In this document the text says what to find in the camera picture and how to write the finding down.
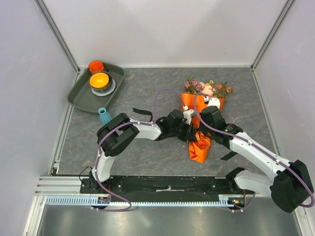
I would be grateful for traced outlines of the orange flower bouquet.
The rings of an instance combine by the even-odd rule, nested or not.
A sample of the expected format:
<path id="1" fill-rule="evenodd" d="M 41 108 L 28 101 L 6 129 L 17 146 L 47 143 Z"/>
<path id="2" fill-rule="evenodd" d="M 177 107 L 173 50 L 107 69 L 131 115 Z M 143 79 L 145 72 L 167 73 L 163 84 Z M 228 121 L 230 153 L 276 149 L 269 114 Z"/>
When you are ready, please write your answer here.
<path id="1" fill-rule="evenodd" d="M 226 96 L 233 93 L 233 88 L 228 87 L 226 82 L 215 84 L 214 81 L 211 80 L 208 83 L 203 83 L 192 77 L 188 77 L 184 82 L 184 88 L 186 92 L 181 94 L 181 98 L 189 109 L 196 107 L 198 112 L 201 112 L 202 109 L 206 108 L 206 104 L 204 103 L 204 97 L 202 95 L 195 97 L 197 93 L 201 92 L 206 96 L 218 98 L 220 100 L 220 111 L 223 110 Z M 194 123 L 194 127 L 198 130 L 200 119 L 194 117 L 192 118 L 192 123 Z M 197 139 L 197 142 L 189 143 L 190 159 L 204 163 L 209 154 L 210 146 L 211 140 L 208 137 L 207 139 Z"/>

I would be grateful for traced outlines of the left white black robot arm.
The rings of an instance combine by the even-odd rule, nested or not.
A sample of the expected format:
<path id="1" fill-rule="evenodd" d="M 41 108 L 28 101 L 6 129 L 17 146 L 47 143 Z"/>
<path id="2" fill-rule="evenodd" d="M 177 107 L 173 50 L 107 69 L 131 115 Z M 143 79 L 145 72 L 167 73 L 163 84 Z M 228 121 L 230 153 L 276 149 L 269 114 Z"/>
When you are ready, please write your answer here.
<path id="1" fill-rule="evenodd" d="M 114 117 L 96 133 L 98 156 L 92 169 L 94 179 L 91 188 L 96 193 L 104 193 L 108 188 L 110 170 L 116 156 L 121 154 L 134 139 L 161 141 L 177 137 L 183 142 L 195 142 L 193 109 L 184 112 L 173 110 L 156 122 L 143 122 L 130 119 L 125 113 Z"/>

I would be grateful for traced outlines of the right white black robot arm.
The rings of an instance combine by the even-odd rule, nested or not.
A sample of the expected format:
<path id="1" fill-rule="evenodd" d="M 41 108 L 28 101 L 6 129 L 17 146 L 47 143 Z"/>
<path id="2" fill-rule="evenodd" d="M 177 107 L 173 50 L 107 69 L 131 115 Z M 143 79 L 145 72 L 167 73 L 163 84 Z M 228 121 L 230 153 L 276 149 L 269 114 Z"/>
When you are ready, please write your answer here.
<path id="1" fill-rule="evenodd" d="M 227 124 L 216 106 L 208 106 L 196 115 L 203 134 L 209 134 L 215 142 L 243 156 L 264 173 L 259 175 L 240 170 L 225 181 L 228 192 L 235 194 L 241 189 L 250 190 L 271 198 L 287 213 L 297 207 L 314 206 L 314 188 L 305 163 L 280 157 L 257 143 L 240 127 Z"/>

